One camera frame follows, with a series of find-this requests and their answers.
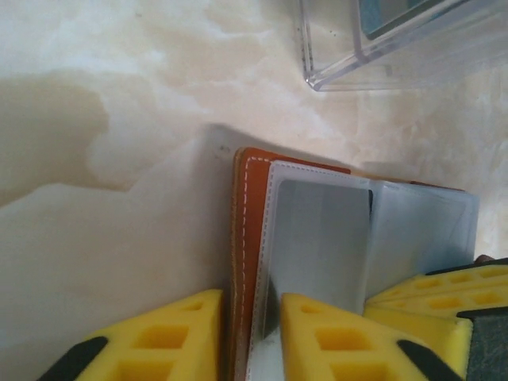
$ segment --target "yellow foam block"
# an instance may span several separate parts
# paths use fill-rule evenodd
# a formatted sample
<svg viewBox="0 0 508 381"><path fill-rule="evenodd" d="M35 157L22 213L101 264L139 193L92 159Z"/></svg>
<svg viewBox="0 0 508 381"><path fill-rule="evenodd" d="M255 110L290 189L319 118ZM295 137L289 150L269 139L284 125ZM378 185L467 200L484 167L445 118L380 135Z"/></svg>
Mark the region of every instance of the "yellow foam block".
<svg viewBox="0 0 508 381"><path fill-rule="evenodd" d="M108 342L78 381L216 381L222 292L205 291L90 337Z"/></svg>
<svg viewBox="0 0 508 381"><path fill-rule="evenodd" d="M492 264L443 274L417 275L373 296L368 303L502 285L508 285L508 265Z"/></svg>
<svg viewBox="0 0 508 381"><path fill-rule="evenodd" d="M427 381L401 343L435 356L416 337L298 294L283 295L281 326L287 381ZM431 360L433 371L446 371L439 379L460 379L439 357Z"/></svg>
<svg viewBox="0 0 508 381"><path fill-rule="evenodd" d="M458 375L465 378L473 324L457 317L433 317L366 306L364 316L422 339Z"/></svg>
<svg viewBox="0 0 508 381"><path fill-rule="evenodd" d="M508 284L444 292L384 302L368 301L367 306L382 306L414 314L454 318L459 312L508 306Z"/></svg>

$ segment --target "square hole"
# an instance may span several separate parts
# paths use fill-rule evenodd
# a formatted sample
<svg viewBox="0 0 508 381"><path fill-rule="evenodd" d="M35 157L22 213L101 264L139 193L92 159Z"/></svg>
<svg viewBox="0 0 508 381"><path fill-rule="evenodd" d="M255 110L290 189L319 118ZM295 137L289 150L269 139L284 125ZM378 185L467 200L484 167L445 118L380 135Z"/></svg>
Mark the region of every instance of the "square hole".
<svg viewBox="0 0 508 381"><path fill-rule="evenodd" d="M336 381L391 381L393 372L383 363L346 363L331 364L333 377Z"/></svg>
<svg viewBox="0 0 508 381"><path fill-rule="evenodd" d="M316 329L315 334L323 351L368 351L372 349L370 341L358 329L320 328Z"/></svg>
<svg viewBox="0 0 508 381"><path fill-rule="evenodd" d="M450 275L448 277L448 280L452 283L463 283L463 282L469 282L470 280L473 280L473 276L468 273L455 274L455 275Z"/></svg>
<svg viewBox="0 0 508 381"><path fill-rule="evenodd" d="M446 310L450 308L461 307L463 305L460 298L453 296L444 296L442 298L429 299L427 300L427 304L429 304L429 307L434 310Z"/></svg>
<svg viewBox="0 0 508 381"><path fill-rule="evenodd" d="M121 361L108 381L167 381L173 363L161 361Z"/></svg>
<svg viewBox="0 0 508 381"><path fill-rule="evenodd" d="M134 348L179 349L188 333L189 327L185 325L156 325L140 335Z"/></svg>
<svg viewBox="0 0 508 381"><path fill-rule="evenodd" d="M418 280L414 283L414 288L424 290L425 288L438 287L441 285L441 281L438 278L430 278Z"/></svg>
<svg viewBox="0 0 508 381"><path fill-rule="evenodd" d="M471 299L473 299L476 304L480 304L480 305L495 304L495 303L502 302L502 298L493 291L482 292L479 294L472 294L472 295L469 295L469 297Z"/></svg>
<svg viewBox="0 0 508 381"><path fill-rule="evenodd" d="M302 306L300 310L302 310L304 314L319 314L321 312L317 308L311 306Z"/></svg>
<svg viewBox="0 0 508 381"><path fill-rule="evenodd" d="M202 307L203 307L202 302L196 302L196 303L191 304L187 307L184 307L183 310L184 311L199 311Z"/></svg>
<svg viewBox="0 0 508 381"><path fill-rule="evenodd" d="M508 275L508 266L490 266L479 272L483 278L494 278L495 276Z"/></svg>

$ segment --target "beige marble countertop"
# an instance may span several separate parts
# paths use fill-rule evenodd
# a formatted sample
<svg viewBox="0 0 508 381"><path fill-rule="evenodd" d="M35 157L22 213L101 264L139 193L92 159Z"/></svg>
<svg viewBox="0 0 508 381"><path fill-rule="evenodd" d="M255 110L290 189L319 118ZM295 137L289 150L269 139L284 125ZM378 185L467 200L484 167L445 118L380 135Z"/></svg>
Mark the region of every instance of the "beige marble countertop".
<svg viewBox="0 0 508 381"><path fill-rule="evenodd" d="M0 6L0 379L229 277L231 159L282 146L481 198L508 255L508 67L313 92L287 2Z"/></svg>

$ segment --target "orange leather wallet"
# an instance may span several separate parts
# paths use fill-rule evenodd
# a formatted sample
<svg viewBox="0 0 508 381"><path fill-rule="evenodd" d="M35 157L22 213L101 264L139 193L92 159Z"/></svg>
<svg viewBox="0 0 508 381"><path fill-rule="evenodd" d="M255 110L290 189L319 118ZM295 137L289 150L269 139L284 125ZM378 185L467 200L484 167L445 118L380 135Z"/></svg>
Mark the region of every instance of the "orange leather wallet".
<svg viewBox="0 0 508 381"><path fill-rule="evenodd" d="M346 168L310 163L258 148L241 148L234 158L231 209L233 289L229 325L229 380L244 381L270 163L283 160L350 174Z"/></svg>

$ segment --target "black rubber tip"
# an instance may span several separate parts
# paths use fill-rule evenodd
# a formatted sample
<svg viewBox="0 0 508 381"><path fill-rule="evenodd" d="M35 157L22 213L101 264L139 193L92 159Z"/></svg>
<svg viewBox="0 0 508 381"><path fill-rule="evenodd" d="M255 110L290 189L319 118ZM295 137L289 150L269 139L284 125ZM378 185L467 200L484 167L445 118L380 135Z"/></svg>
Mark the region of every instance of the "black rubber tip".
<svg viewBox="0 0 508 381"><path fill-rule="evenodd" d="M74 381L104 349L106 344L108 344L108 339L102 336L76 344L37 381Z"/></svg>
<svg viewBox="0 0 508 381"><path fill-rule="evenodd" d="M482 262L479 264L467 264L465 266L450 267L450 268L445 268L443 270L431 271L425 275L446 274L448 272L467 270L469 268L483 267L483 266L507 266L507 265L508 265L508 258L501 258L500 260L488 260L486 262Z"/></svg>
<svg viewBox="0 0 508 381"><path fill-rule="evenodd" d="M469 310L469 311L460 311L456 315L458 318L469 319L471 321L475 321L476 318L483 318L486 316L492 317L506 317L508 318L508 306L506 307L494 307L494 308L486 308L483 310Z"/></svg>
<svg viewBox="0 0 508 381"><path fill-rule="evenodd" d="M462 380L432 350L409 340L399 340L397 345L429 381Z"/></svg>

